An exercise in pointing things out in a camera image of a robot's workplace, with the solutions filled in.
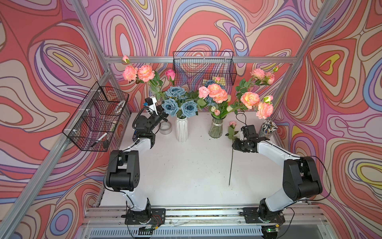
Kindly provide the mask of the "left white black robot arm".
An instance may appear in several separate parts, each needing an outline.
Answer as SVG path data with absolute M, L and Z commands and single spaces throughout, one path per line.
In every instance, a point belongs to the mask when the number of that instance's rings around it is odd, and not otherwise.
M 150 117 L 143 116 L 143 111 L 139 111 L 132 123 L 133 144 L 111 152 L 103 183 L 106 190 L 121 193 L 125 198 L 126 213 L 121 217 L 125 219 L 126 225 L 159 227 L 165 222 L 166 210 L 152 210 L 150 200 L 137 192 L 136 188 L 141 178 L 139 156 L 154 146 L 156 133 L 153 130 L 162 121 L 168 121 L 168 114 L 162 106 L 145 104 L 144 109 Z

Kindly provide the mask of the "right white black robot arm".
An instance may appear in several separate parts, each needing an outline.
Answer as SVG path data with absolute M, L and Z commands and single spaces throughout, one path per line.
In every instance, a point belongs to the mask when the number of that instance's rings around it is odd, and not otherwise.
M 299 156 L 258 136 L 253 125 L 241 128 L 243 140 L 235 139 L 232 148 L 245 153 L 259 153 L 283 168 L 282 188 L 260 201 L 257 211 L 246 214 L 256 216 L 263 223 L 283 223 L 282 212 L 300 199 L 319 195 L 323 191 L 315 161 L 309 156 Z

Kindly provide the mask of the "light pink rose stem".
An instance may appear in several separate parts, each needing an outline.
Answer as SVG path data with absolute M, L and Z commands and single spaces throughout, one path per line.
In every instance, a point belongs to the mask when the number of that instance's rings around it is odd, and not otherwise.
M 228 126 L 228 133 L 226 136 L 231 140 L 232 143 L 237 139 L 236 135 L 238 134 L 238 131 L 235 130 L 237 123 L 236 121 L 231 121 Z M 231 175 L 232 175 L 232 165 L 233 165 L 233 149 L 231 152 L 231 165 L 230 165 L 230 175 L 229 175 L 229 183 L 228 185 L 230 186 L 231 182 Z

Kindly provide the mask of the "pink peach rose spray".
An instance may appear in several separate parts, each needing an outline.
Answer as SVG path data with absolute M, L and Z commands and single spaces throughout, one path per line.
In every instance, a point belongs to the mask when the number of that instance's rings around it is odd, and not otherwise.
M 127 55 L 122 57 L 123 64 L 126 65 L 122 76 L 128 83 L 135 82 L 136 84 L 147 83 L 150 91 L 157 100 L 163 100 L 165 98 L 162 92 L 163 81 L 160 79 L 160 75 L 157 71 L 153 70 L 151 65 L 143 65 L 139 68 L 133 66 L 130 63 L 130 59 Z

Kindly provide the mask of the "white ribbed ceramic vase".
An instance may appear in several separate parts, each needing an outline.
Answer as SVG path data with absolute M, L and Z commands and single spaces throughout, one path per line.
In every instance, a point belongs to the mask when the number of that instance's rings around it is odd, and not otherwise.
M 189 121 L 187 118 L 176 119 L 176 139 L 178 142 L 186 142 L 189 136 Z

